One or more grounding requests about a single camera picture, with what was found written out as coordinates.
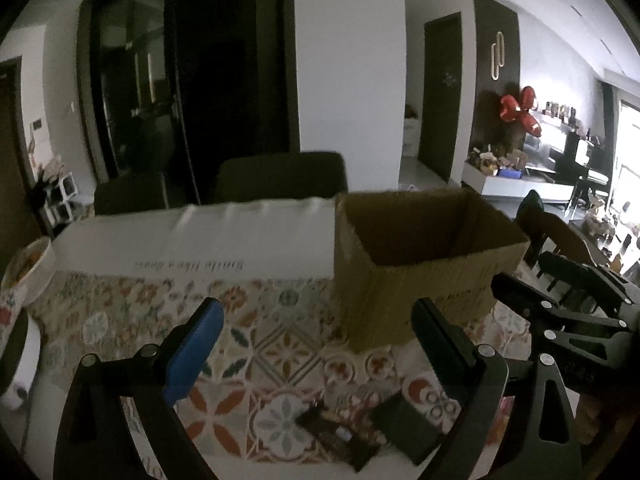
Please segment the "black snack packet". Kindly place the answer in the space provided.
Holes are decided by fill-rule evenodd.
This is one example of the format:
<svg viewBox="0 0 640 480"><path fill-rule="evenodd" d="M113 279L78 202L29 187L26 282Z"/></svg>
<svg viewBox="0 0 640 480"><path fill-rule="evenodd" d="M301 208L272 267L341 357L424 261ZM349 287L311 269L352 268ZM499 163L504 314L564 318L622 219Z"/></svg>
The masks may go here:
<svg viewBox="0 0 640 480"><path fill-rule="evenodd" d="M420 466L442 440L442 432L417 411L401 391L374 408L370 419L374 428L416 466Z"/></svg>

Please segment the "brown cardboard box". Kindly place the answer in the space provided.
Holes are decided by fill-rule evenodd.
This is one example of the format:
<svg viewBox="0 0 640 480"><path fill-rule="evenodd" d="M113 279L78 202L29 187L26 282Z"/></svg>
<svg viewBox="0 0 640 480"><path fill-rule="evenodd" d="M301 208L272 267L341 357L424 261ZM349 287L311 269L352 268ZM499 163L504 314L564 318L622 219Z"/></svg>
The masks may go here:
<svg viewBox="0 0 640 480"><path fill-rule="evenodd" d="M518 225L465 188L349 193L335 202L334 290L351 352L413 337L416 300L462 326L495 304L492 278L529 246Z"/></svg>

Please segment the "dark snack packet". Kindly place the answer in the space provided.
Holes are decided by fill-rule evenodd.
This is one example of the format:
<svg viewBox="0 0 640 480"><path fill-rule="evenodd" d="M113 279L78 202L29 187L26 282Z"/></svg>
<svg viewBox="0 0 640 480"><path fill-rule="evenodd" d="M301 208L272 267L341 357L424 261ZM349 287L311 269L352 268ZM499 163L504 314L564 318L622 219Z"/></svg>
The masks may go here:
<svg viewBox="0 0 640 480"><path fill-rule="evenodd" d="M295 422L319 441L322 448L356 472L362 471L381 448L344 424L322 401L311 404Z"/></svg>

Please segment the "dark wooden dining chair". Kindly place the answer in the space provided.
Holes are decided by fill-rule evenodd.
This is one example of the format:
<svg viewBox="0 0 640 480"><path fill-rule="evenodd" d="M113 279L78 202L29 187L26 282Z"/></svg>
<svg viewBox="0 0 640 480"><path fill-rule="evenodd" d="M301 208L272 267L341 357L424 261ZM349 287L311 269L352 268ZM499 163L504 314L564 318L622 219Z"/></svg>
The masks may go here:
<svg viewBox="0 0 640 480"><path fill-rule="evenodd" d="M530 191L521 201L515 223L529 238L524 262L531 269L538 264L543 252L553 252L577 263L610 266L597 262L585 241L560 217L544 209L544 203L535 191Z"/></svg>

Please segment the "white low tv cabinet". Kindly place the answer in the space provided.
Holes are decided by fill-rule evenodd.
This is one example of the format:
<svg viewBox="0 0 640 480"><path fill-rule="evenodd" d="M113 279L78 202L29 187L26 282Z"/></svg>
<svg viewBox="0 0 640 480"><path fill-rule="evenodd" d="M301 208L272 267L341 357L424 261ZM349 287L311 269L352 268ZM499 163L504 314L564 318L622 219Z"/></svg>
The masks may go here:
<svg viewBox="0 0 640 480"><path fill-rule="evenodd" d="M546 203L566 204L572 198L574 186L561 184L553 179L553 174L527 168L519 179L488 176L475 167L464 164L462 182L477 194L490 198L521 200L530 191L538 193Z"/></svg>

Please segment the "white bowl with snacks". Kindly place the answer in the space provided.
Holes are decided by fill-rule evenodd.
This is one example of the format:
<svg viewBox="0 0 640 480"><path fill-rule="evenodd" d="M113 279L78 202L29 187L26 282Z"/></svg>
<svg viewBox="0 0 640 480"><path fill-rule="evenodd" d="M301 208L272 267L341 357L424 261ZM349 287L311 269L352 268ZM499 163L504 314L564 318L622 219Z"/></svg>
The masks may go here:
<svg viewBox="0 0 640 480"><path fill-rule="evenodd" d="M50 237L40 237L17 252L4 272L1 289L24 292L24 305L36 301L56 271L56 255Z"/></svg>

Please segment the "red balloon dog sculpture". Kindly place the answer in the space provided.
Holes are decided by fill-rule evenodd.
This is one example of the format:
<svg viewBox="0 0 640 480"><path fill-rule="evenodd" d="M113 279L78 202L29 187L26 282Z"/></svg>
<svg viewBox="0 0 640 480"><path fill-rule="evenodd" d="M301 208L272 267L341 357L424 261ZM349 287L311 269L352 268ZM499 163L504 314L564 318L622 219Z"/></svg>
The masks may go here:
<svg viewBox="0 0 640 480"><path fill-rule="evenodd" d="M541 125L538 120L530 114L536 101L536 92L531 86L524 87L518 98L510 94L505 94L500 99L499 117L506 124L518 122L526 133L535 138L540 138L542 133Z"/></svg>

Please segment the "black chair behind table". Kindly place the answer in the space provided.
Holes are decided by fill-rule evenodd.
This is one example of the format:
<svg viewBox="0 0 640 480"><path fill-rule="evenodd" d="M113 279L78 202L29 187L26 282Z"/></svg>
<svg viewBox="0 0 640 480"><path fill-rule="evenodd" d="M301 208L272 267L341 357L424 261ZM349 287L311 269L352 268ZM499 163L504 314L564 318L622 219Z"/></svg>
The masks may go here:
<svg viewBox="0 0 640 480"><path fill-rule="evenodd" d="M337 152L300 152L230 159L205 182L204 205L255 200L333 198L348 191L346 164ZM170 209L159 172L125 174L100 184L93 208L98 216Z"/></svg>

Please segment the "patterned floral tablecloth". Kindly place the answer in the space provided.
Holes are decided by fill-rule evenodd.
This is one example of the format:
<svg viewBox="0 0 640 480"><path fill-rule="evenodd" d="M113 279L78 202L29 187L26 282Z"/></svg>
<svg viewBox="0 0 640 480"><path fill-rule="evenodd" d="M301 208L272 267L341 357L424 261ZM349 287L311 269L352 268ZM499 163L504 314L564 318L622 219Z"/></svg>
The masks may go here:
<svg viewBox="0 0 640 480"><path fill-rule="evenodd" d="M439 430L449 430L459 414L417 341L348 348L327 278L197 281L58 271L30 307L47 337L44 372L67 389L84 354L128 358L142 344L163 341L208 297L221 302L224 328L176 407L207 457L329 463L296 424L319 401L375 444L384 438L370 411L396 393Z"/></svg>

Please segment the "gold wall ornament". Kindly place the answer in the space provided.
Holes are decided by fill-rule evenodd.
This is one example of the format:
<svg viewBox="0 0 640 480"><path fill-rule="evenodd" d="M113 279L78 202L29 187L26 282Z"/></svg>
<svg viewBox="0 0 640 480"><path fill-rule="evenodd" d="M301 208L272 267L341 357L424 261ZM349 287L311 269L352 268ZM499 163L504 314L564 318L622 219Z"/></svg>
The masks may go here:
<svg viewBox="0 0 640 480"><path fill-rule="evenodd" d="M493 81L500 78L500 70L506 65L506 40L503 32L497 32L490 46L490 76Z"/></svg>

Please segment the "dark glass door cabinet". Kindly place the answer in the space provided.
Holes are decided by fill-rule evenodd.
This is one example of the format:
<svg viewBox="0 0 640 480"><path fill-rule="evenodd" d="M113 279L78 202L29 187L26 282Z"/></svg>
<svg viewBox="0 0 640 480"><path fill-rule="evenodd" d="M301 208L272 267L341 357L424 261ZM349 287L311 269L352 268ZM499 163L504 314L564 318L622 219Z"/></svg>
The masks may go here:
<svg viewBox="0 0 640 480"><path fill-rule="evenodd" d="M96 180L158 172L206 204L230 159L300 149L294 0L84 0L77 76Z"/></svg>

